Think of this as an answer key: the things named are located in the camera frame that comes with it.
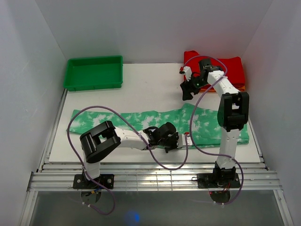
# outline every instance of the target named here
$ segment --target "red fabric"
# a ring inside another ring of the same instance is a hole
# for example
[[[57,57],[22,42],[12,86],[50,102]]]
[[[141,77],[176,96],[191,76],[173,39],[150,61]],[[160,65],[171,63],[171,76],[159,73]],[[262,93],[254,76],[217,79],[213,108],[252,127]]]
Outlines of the red fabric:
[[[197,55],[199,55],[199,53],[196,51],[185,51],[184,52],[184,63],[186,63],[189,59],[191,59],[192,57],[195,57]],[[204,58],[207,58],[207,57],[205,57],[205,56],[196,57],[196,58],[190,60],[186,64],[186,66],[189,66],[191,68],[192,72],[200,73],[198,62]],[[237,57],[230,58],[230,59],[219,59],[219,60],[222,61],[227,66],[228,73],[226,76],[228,77],[229,81],[233,84],[233,86],[239,90],[242,90],[242,89],[245,90],[245,74],[244,74],[243,66],[241,64],[240,57],[237,56]],[[218,61],[211,59],[211,63],[212,63],[212,65],[221,66],[222,69],[225,70],[225,68]],[[204,87],[202,87],[201,90],[206,90],[209,86],[210,85],[204,86]]]

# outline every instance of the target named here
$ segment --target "green basket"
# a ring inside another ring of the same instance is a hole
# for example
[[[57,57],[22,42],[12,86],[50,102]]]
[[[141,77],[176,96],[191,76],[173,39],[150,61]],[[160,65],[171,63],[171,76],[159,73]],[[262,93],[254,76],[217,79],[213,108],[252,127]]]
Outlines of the green basket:
[[[69,91],[120,88],[122,56],[70,59],[64,80]]]

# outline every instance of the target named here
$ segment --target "green tie-dye fabric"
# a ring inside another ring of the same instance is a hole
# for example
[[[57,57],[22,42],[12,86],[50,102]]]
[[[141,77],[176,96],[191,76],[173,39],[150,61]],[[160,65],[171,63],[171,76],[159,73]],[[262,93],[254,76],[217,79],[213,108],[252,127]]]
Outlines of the green tie-dye fabric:
[[[182,108],[168,112],[139,112],[139,113],[121,113],[121,115],[136,130],[143,130],[149,126],[160,127],[166,122],[171,122],[180,134],[189,132],[189,121],[194,105],[185,103]],[[74,110],[72,117],[79,112]],[[80,114],[72,123],[70,132],[83,134],[89,129],[97,126],[103,121],[110,120],[113,125],[122,129],[130,129],[118,116],[107,112],[89,112]],[[217,122],[217,111],[197,108],[192,124],[193,137],[200,147],[214,147],[221,143],[221,127]],[[242,129],[238,139],[238,144],[248,144],[249,135],[247,126]]]

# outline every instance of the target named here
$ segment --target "white table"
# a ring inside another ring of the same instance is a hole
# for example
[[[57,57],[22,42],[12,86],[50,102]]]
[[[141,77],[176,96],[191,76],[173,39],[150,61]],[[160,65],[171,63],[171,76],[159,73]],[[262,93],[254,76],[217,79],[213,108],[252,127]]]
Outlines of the white table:
[[[103,105],[119,113],[142,112],[156,110],[159,112],[181,108],[183,78],[179,74],[181,64],[125,64],[123,65],[123,85],[120,89],[103,89],[95,91],[68,92],[62,115],[55,135],[49,162],[77,163],[78,158],[67,140],[67,125],[74,109],[83,109],[91,105]],[[199,95],[189,101],[195,104]],[[199,107],[218,110],[220,99],[215,93],[204,96]],[[236,159],[242,163],[260,162],[255,141],[248,124],[249,144],[238,145]],[[74,146],[81,157],[79,135],[71,134]],[[218,153],[219,148],[204,148],[205,151]],[[154,150],[156,158],[162,163],[180,163],[185,157],[185,150],[165,153],[162,149]],[[187,163],[212,163],[216,157],[200,153],[196,149],[189,150]],[[116,148],[102,162],[153,163],[149,151],[131,148]]]

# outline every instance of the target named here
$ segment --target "white wall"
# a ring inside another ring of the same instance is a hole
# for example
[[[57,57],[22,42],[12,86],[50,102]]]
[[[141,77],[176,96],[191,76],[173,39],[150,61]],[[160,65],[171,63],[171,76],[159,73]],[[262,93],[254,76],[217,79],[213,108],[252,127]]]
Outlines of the white wall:
[[[0,225],[17,225],[66,60],[34,0],[0,0]]]
[[[243,55],[250,117],[267,165],[277,170],[301,225],[301,2],[274,0]]]
[[[272,0],[36,0],[67,59],[181,62],[242,56]]]

